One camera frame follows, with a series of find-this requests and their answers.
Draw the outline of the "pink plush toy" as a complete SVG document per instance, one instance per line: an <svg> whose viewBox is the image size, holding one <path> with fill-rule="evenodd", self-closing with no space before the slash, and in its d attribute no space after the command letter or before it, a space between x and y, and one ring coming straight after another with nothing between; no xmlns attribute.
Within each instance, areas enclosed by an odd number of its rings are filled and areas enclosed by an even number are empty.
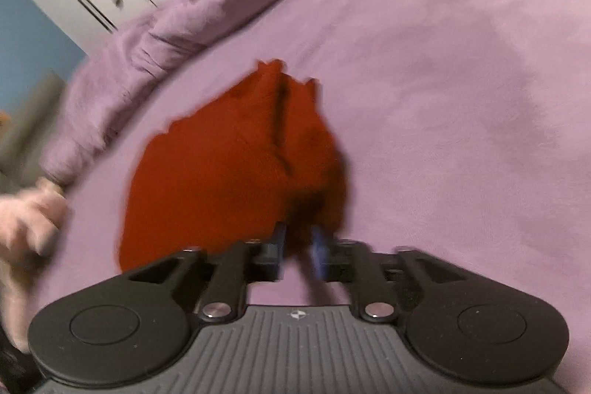
<svg viewBox="0 0 591 394"><path fill-rule="evenodd" d="M63 190L46 178L1 196L1 326L23 353L29 351L35 283L53 256L67 214Z"/></svg>

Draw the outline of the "purple bed sheet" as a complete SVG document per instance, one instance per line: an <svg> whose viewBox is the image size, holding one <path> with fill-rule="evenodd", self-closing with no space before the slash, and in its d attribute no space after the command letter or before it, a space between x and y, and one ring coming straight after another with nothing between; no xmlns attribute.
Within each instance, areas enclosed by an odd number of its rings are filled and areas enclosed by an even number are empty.
<svg viewBox="0 0 591 394"><path fill-rule="evenodd" d="M70 191L49 303L117 272L147 142L256 66L314 77L349 164L342 233L415 246L554 305L590 389L590 0L277 0L186 61Z"/></svg>

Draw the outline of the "grey pillow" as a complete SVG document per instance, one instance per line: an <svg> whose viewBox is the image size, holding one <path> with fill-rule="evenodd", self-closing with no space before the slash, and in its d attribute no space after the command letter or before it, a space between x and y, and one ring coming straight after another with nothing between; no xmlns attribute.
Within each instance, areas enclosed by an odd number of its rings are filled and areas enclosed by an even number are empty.
<svg viewBox="0 0 591 394"><path fill-rule="evenodd" d="M1 193L33 186L44 175L39 162L57 117L65 81L47 73L1 129Z"/></svg>

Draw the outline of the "crumpled purple duvet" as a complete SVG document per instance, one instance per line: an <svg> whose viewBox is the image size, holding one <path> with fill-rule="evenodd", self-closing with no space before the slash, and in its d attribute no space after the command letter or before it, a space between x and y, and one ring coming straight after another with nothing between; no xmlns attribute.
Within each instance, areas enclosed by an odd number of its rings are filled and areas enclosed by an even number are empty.
<svg viewBox="0 0 591 394"><path fill-rule="evenodd" d="M41 154L44 175L75 183L161 82L276 1L170 0L128 22L72 75Z"/></svg>

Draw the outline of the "rust red knit sweater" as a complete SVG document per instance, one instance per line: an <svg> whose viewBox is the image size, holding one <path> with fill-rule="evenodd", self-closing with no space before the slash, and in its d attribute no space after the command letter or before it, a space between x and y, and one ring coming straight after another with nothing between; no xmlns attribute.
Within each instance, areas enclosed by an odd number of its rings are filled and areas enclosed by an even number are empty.
<svg viewBox="0 0 591 394"><path fill-rule="evenodd" d="M341 230L346 161L321 112L315 79L259 63L235 86L173 121L146 145L131 178L118 244L128 271L190 247L216 254L287 226L300 250L311 230Z"/></svg>

